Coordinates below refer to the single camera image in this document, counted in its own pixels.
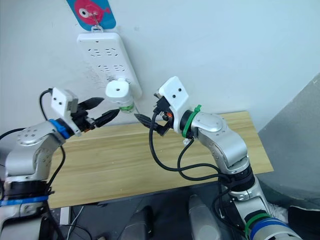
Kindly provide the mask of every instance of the wall socket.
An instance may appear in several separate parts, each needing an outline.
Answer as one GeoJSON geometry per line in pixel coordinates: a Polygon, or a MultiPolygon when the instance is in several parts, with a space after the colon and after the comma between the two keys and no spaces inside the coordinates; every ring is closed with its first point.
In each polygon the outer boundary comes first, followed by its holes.
{"type": "Polygon", "coordinates": [[[104,81],[124,78],[130,86],[133,98],[139,99],[142,90],[131,65],[125,46],[115,32],[81,33],[77,44],[94,71],[104,81]]]}

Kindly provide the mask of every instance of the wooden tabletop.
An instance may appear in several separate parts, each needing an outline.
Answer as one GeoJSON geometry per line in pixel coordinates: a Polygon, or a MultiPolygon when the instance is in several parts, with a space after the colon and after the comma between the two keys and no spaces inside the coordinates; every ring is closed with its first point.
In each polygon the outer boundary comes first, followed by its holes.
{"type": "MultiPolygon", "coordinates": [[[[229,127],[239,133],[248,147],[254,173],[273,171],[248,112],[222,114],[229,127]]],[[[55,194],[49,198],[51,208],[81,205],[152,193],[201,182],[183,179],[177,172],[159,167],[153,160],[148,129],[142,124],[116,125],[94,129],[81,137],[72,137],[64,144],[66,160],[53,182],[55,194]]],[[[177,167],[183,149],[183,137],[170,130],[164,137],[154,134],[153,143],[160,160],[177,167]]],[[[61,161],[58,149],[53,156],[51,173],[61,161]]],[[[181,166],[212,163],[210,151],[198,141],[184,154],[181,166]]],[[[191,177],[214,173],[199,167],[184,172],[191,177]]]]}

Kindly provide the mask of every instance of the hanging tag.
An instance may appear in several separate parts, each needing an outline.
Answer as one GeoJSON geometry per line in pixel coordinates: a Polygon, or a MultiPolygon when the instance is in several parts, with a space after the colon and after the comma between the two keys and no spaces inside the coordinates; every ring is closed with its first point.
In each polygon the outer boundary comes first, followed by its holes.
{"type": "Polygon", "coordinates": [[[108,0],[66,1],[83,29],[95,32],[113,29],[116,26],[108,0]]]}

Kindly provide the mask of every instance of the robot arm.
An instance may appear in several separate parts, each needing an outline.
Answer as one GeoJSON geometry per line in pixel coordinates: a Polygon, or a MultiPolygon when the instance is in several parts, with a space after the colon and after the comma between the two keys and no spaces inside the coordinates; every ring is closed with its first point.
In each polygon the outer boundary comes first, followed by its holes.
{"type": "Polygon", "coordinates": [[[15,147],[5,161],[0,240],[24,239],[25,236],[31,240],[52,239],[52,224],[55,222],[50,222],[47,204],[49,195],[53,193],[51,183],[54,178],[47,182],[52,155],[66,139],[99,128],[118,115],[119,109],[115,109],[97,119],[88,117],[87,110],[95,108],[103,100],[93,97],[78,104],[78,98],[72,92],[54,88],[51,107],[59,118],[19,132],[15,147]]]}
{"type": "Polygon", "coordinates": [[[191,110],[189,95],[178,77],[170,78],[158,93],[159,98],[152,120],[141,114],[136,117],[143,125],[164,135],[169,128],[188,139],[198,139],[206,146],[225,177],[220,182],[233,204],[234,226],[245,231],[250,240],[301,239],[284,223],[269,215],[268,204],[259,181],[250,166],[244,140],[232,131],[223,117],[200,111],[200,105],[191,110]],[[163,113],[165,126],[154,123],[155,116],[163,113]]]}

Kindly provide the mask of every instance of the blue ring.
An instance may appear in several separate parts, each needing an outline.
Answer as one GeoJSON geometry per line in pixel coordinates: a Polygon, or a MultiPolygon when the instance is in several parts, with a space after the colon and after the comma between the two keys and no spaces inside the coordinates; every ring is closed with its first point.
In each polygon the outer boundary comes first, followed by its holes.
{"type": "Polygon", "coordinates": [[[259,221],[256,225],[254,225],[251,233],[250,233],[250,239],[253,240],[256,233],[264,228],[264,227],[267,227],[267,226],[270,226],[270,225],[280,225],[280,226],[284,226],[288,229],[291,229],[290,227],[288,227],[286,224],[284,224],[283,222],[281,222],[279,219],[277,218],[267,218],[267,219],[263,219],[261,221],[259,221]]]}
{"type": "Polygon", "coordinates": [[[48,196],[37,196],[37,197],[23,198],[23,199],[2,200],[0,201],[0,206],[39,203],[39,202],[44,202],[48,200],[48,198],[49,198],[48,196]]]}
{"type": "Polygon", "coordinates": [[[50,123],[52,123],[53,126],[57,129],[57,131],[64,137],[64,139],[70,138],[70,135],[66,129],[66,127],[62,126],[60,123],[58,123],[54,119],[49,119],[48,120],[50,123]]]}

